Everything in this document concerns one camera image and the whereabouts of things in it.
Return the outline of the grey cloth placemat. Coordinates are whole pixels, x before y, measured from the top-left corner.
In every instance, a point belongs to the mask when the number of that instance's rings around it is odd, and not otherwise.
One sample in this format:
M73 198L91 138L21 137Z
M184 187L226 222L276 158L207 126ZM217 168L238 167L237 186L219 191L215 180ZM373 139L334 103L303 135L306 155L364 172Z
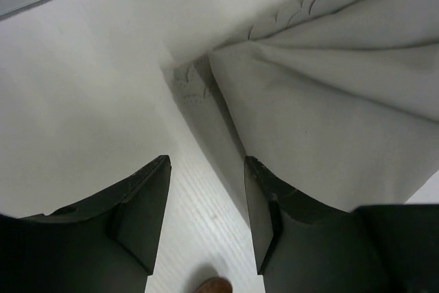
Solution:
M438 0L289 0L165 77L243 217L246 156L345 211L438 171Z

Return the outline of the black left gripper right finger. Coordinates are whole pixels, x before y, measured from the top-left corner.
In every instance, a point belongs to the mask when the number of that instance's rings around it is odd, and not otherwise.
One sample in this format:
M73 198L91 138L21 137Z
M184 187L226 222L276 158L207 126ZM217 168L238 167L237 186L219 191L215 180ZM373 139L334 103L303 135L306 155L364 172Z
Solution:
M252 156L244 183L257 272L267 292L437 292L438 206L345 212Z

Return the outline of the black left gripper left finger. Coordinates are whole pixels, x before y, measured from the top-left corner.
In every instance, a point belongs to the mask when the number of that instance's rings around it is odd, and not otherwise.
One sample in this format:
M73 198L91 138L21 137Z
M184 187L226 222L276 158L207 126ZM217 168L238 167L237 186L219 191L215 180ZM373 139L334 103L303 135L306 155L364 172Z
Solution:
M171 161L49 215L1 216L2 292L143 292L158 252Z

